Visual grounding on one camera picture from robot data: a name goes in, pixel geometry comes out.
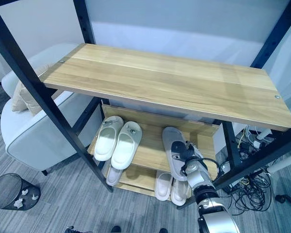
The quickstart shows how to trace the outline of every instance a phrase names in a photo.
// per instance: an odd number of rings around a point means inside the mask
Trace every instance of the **gray carpet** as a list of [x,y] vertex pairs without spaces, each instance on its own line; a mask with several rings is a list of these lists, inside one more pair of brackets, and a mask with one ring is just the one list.
[[[0,111],[8,100],[0,87]],[[80,231],[110,232],[119,225],[123,232],[198,232],[197,208],[178,211],[169,201],[130,191],[109,193],[78,156],[49,169],[45,177],[5,153],[0,133],[0,175],[14,172],[41,188],[37,205],[25,212],[0,210],[0,233],[63,233],[74,225]],[[272,176],[275,194],[291,195],[291,166]],[[242,233],[291,233],[291,205],[273,201],[266,212],[245,212],[234,217]]]

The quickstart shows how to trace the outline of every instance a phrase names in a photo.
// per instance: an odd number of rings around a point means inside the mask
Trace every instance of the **white wall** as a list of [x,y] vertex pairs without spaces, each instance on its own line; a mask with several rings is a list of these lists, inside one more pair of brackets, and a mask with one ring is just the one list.
[[263,68],[291,111],[291,27]]
[[[27,58],[55,44],[84,42],[73,0],[19,0],[0,14]],[[0,80],[10,70],[0,55]]]
[[288,0],[88,0],[98,44],[250,66]]

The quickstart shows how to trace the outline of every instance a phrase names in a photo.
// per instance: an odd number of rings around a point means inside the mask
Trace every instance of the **slipper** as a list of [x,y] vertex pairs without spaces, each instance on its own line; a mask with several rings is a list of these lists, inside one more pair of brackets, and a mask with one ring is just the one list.
[[169,172],[157,171],[154,195],[158,200],[167,200],[170,195],[173,177]]
[[118,170],[126,169],[132,162],[142,137],[141,127],[133,121],[126,122],[121,129],[111,164]]
[[186,150],[184,136],[177,128],[166,127],[162,133],[162,140],[172,176],[176,180],[186,181],[187,177],[181,171],[184,162],[174,159],[179,157],[182,151]]
[[174,180],[173,186],[171,188],[170,199],[173,204],[181,206],[184,205],[191,188],[187,181]]
[[118,170],[111,166],[106,180],[107,184],[110,186],[117,185],[120,181],[122,173],[123,170]]
[[102,172],[104,177],[108,176],[110,167],[111,167],[111,159],[108,159],[101,169],[101,172]]
[[94,157],[98,161],[107,161],[111,158],[118,134],[124,121],[119,116],[111,116],[102,122],[94,150]]

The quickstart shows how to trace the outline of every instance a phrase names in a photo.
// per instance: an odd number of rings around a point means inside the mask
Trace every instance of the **shoe rack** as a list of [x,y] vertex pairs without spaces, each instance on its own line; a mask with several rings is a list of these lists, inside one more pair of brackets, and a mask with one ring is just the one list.
[[[120,182],[115,186],[117,188],[154,197],[156,171],[170,172],[162,142],[162,131],[167,126],[180,129],[186,140],[195,143],[204,157],[215,159],[212,136],[218,129],[217,125],[110,105],[103,105],[102,109],[106,118],[120,116],[125,122],[137,122],[143,130],[142,139],[132,163],[123,171]],[[88,152],[92,156],[94,155],[98,132],[88,148]],[[216,166],[211,162],[207,163],[205,161],[205,163],[208,166],[211,178],[214,179],[217,176]]]

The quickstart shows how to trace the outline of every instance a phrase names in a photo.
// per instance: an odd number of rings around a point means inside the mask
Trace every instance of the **beige pillow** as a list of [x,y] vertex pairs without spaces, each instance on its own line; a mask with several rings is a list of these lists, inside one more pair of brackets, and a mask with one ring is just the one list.
[[12,111],[22,111],[27,108],[24,100],[20,96],[20,90],[24,87],[24,85],[21,83],[21,81],[18,81],[13,97],[12,97]]
[[[52,99],[56,99],[63,91],[62,90],[57,90],[53,95]],[[36,115],[38,112],[42,110],[40,105],[35,101],[35,99],[32,97],[32,95],[29,93],[29,91],[26,88],[22,88],[20,91],[20,96],[24,100],[26,104],[26,108],[29,109],[29,111],[33,114]]]
[[[53,64],[47,64],[45,66],[41,66],[37,69],[35,69],[35,73],[39,77],[44,72],[46,72]],[[52,98],[55,99],[58,97],[62,91],[56,91]],[[41,111],[41,107],[39,104],[35,101],[35,99],[32,97],[32,95],[29,93],[27,88],[24,86],[24,84],[21,81],[18,81],[14,94],[12,99],[12,111],[22,111],[25,109],[29,109],[29,111],[36,115],[38,112]]]

